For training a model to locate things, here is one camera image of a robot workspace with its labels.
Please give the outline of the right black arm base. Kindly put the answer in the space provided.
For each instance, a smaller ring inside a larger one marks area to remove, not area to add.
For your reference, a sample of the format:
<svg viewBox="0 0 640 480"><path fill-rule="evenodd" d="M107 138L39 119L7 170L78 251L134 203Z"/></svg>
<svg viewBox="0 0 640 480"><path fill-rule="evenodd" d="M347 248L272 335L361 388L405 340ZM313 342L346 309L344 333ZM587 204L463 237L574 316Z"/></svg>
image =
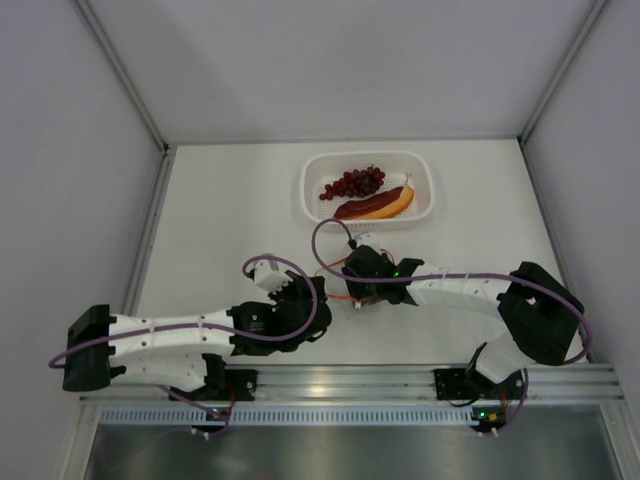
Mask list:
<svg viewBox="0 0 640 480"><path fill-rule="evenodd" d="M480 390L465 368L445 368L433 371L436 397L441 401L475 401Z"/></svg>

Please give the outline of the fake purple grapes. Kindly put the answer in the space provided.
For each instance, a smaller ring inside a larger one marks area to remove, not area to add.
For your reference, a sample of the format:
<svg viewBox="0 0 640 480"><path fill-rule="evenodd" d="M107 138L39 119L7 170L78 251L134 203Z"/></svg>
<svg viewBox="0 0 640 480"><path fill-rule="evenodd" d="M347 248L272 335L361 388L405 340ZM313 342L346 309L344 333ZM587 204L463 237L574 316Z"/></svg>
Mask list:
<svg viewBox="0 0 640 480"><path fill-rule="evenodd" d="M345 171L336 180L323 186L318 199L331 201L335 198L365 198L377 193L385 183L386 172L376 166Z"/></svg>

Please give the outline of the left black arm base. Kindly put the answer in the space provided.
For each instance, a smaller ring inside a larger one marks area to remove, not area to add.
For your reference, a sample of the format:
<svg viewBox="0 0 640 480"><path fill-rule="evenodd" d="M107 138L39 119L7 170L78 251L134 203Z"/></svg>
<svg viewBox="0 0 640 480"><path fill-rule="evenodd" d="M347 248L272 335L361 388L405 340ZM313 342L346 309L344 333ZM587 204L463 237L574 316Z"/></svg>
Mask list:
<svg viewBox="0 0 640 480"><path fill-rule="evenodd" d="M191 392L171 387L172 393L178 394L190 401L236 401L253 402L257 386L258 372L254 369L225 369L223 372L207 375L204 385Z"/></svg>

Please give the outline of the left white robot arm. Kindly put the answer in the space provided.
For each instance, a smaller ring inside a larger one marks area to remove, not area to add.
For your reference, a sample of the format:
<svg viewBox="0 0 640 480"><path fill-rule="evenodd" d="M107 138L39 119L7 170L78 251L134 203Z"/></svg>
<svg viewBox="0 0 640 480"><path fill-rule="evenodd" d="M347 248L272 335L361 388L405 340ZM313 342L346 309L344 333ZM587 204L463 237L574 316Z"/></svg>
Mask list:
<svg viewBox="0 0 640 480"><path fill-rule="evenodd" d="M219 397L231 357L292 353L321 338L331 324L324 277L286 271L277 278L266 303L247 301L194 316L135 317L113 314L106 304L90 307L67 331L63 389L162 385Z"/></svg>

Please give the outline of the fake orange food piece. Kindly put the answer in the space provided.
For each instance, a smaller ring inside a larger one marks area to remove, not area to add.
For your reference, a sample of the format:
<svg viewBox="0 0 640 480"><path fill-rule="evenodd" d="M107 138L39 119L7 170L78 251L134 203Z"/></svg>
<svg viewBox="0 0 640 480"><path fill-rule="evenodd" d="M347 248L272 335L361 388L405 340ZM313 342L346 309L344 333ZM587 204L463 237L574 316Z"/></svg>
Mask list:
<svg viewBox="0 0 640 480"><path fill-rule="evenodd" d="M409 208L415 190L405 182L391 190L363 200L349 200L339 206L333 214L338 220L369 221L394 218Z"/></svg>

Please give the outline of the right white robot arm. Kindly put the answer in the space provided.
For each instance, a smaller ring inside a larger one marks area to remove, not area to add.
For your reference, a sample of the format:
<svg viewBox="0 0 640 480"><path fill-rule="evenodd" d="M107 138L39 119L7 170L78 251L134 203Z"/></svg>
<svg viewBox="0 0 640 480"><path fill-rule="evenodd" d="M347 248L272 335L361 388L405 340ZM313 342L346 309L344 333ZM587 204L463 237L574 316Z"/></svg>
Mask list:
<svg viewBox="0 0 640 480"><path fill-rule="evenodd" d="M523 262L508 275L448 273L420 259L393 263L369 245L356 247L340 273L357 299L392 305L444 305L494 317L505 326L482 343L464 370L474 396L488 397L531 365L560 366L584 312L581 303L540 265Z"/></svg>

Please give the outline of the clear zip top bag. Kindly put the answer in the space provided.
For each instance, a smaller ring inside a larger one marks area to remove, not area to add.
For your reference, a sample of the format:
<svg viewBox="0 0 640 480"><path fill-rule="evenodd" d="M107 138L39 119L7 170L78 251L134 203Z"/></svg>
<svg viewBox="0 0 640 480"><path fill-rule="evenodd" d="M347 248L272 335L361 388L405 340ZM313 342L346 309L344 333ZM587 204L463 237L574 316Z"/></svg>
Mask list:
<svg viewBox="0 0 640 480"><path fill-rule="evenodd" d="M392 262L395 261L394 255L388 249L381 248L378 253L381 253L381 255L384 258L386 258L387 260L390 260ZM345 265L345 262L346 262L347 258L348 258L348 255L346 255L346 256L344 256L342 258L338 258L338 259L334 260L333 262L330 262L328 265L331 268L333 268L333 267L343 267ZM313 276L314 277L315 276L323 276L323 277L325 277L327 272L328 272L328 270L326 268L324 268L324 267L318 268L314 272ZM372 294L364 294L363 295L363 292L365 291L364 287L354 287L355 290L353 290L353 288L348 286L348 284L345 282L345 286L344 287L340 287L340 288L341 288L341 290L339 290L339 291L333 291L333 290L335 290L335 288L329 286L329 291L326 293L327 298L330 299L330 300L350 302L356 311L360 310L363 305L371 304L373 302L372 299L374 297L373 297Z"/></svg>

